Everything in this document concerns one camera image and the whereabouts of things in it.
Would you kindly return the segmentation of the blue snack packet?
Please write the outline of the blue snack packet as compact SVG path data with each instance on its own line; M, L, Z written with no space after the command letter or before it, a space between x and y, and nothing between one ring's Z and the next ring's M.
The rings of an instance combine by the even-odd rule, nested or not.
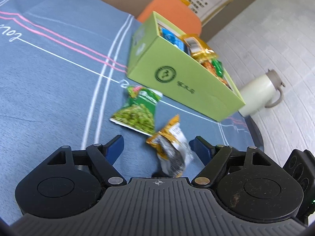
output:
M190 54L190 49L188 46L173 32L169 31L164 27L160 27L160 35L167 41L169 41L172 45L176 46L181 51L185 52L188 55Z

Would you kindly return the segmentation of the yellow rice cracker packet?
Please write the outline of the yellow rice cracker packet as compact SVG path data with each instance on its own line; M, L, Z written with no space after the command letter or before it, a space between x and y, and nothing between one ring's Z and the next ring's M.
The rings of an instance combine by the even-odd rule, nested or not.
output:
M231 89L231 87L229 86L228 82L223 78L220 78L216 75L216 71L214 69L214 67L211 65L211 60L207 60L201 63L201 65L207 69L211 74L213 74L217 79L219 79L222 83L224 83L229 89Z

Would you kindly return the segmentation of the yellow silver snack packet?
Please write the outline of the yellow silver snack packet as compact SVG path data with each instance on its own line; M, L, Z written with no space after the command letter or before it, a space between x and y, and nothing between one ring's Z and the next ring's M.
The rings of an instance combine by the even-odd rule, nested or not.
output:
M156 150L162 173L168 177L181 177L194 159L188 140L181 130L178 114L149 137L146 143Z

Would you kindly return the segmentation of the green pea snack bag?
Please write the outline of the green pea snack bag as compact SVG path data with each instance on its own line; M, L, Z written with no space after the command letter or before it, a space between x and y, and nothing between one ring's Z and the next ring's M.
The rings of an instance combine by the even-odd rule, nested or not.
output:
M139 133L151 136L155 133L155 111L163 94L143 86L128 86L128 101L116 111L110 121Z

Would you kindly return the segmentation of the white thermos jug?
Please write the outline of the white thermos jug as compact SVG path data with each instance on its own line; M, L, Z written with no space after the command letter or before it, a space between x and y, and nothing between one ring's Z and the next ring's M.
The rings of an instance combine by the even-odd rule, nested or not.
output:
M247 117L259 109L277 106L284 99L282 87L285 87L285 84L274 69L252 80L240 90L245 102L239 109L240 114Z

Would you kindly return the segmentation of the small green candy packet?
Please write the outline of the small green candy packet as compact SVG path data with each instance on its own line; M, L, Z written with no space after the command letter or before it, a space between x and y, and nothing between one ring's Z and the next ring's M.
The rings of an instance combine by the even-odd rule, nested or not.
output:
M223 68L222 63L217 59L212 59L211 65L214 67L214 69L216 71L216 75L220 78L223 78L224 77L224 68Z

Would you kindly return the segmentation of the orange cake clear wrapper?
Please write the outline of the orange cake clear wrapper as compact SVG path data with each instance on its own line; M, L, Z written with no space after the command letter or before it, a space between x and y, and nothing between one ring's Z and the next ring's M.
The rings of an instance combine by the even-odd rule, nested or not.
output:
M208 46L197 34L184 34L180 39L190 49L191 57L198 63L217 59L217 53Z

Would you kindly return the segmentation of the blue striped tablecloth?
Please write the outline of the blue striped tablecloth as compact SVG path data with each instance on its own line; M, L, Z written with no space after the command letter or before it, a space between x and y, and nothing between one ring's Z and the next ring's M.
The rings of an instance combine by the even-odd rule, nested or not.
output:
M125 104L130 42L139 22L100 0L1 0L1 218L22 213L17 184L63 145L124 138L115 168L150 177L155 151L109 121Z

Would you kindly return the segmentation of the green cardboard box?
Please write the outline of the green cardboard box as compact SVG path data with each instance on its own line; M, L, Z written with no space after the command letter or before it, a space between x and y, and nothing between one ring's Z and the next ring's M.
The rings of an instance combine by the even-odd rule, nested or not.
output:
M245 102L228 73L225 85L188 54L160 36L159 27L184 32L153 12L132 37L127 76L218 122Z

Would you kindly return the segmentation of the orange chair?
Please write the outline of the orange chair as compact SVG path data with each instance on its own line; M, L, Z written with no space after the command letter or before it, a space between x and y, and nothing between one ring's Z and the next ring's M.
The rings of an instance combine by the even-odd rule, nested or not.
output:
M198 36L201 34L200 19L180 0L153 0L145 7L137 20L141 23L145 22L152 12L157 12L186 34L197 34Z

